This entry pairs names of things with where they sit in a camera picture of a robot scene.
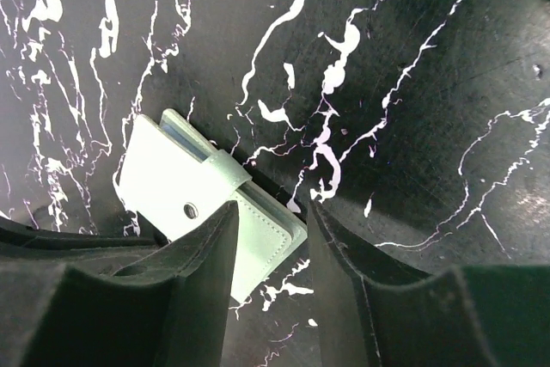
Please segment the mint green card holder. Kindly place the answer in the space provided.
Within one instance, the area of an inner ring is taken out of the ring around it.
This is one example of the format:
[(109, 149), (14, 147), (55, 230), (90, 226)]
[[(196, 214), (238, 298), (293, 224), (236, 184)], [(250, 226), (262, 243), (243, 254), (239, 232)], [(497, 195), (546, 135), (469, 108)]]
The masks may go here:
[(235, 201), (239, 231), (231, 296), (245, 302), (307, 238), (305, 224), (255, 184), (248, 171), (174, 109), (160, 123), (140, 114), (119, 176), (119, 195), (174, 242), (225, 202)]

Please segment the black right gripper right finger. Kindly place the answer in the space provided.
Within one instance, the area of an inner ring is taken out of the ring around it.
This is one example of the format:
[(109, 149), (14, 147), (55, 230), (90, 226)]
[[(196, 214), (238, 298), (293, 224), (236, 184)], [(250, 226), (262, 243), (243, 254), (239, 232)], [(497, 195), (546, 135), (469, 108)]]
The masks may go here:
[(309, 207), (326, 366), (546, 366), (549, 268), (452, 266), (430, 274)]

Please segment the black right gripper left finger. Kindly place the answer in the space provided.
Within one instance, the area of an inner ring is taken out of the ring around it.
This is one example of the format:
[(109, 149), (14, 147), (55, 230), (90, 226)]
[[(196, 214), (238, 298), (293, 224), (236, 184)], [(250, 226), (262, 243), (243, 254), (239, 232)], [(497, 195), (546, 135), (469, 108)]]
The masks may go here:
[(236, 202), (160, 245), (1, 222), (4, 366), (218, 366)]

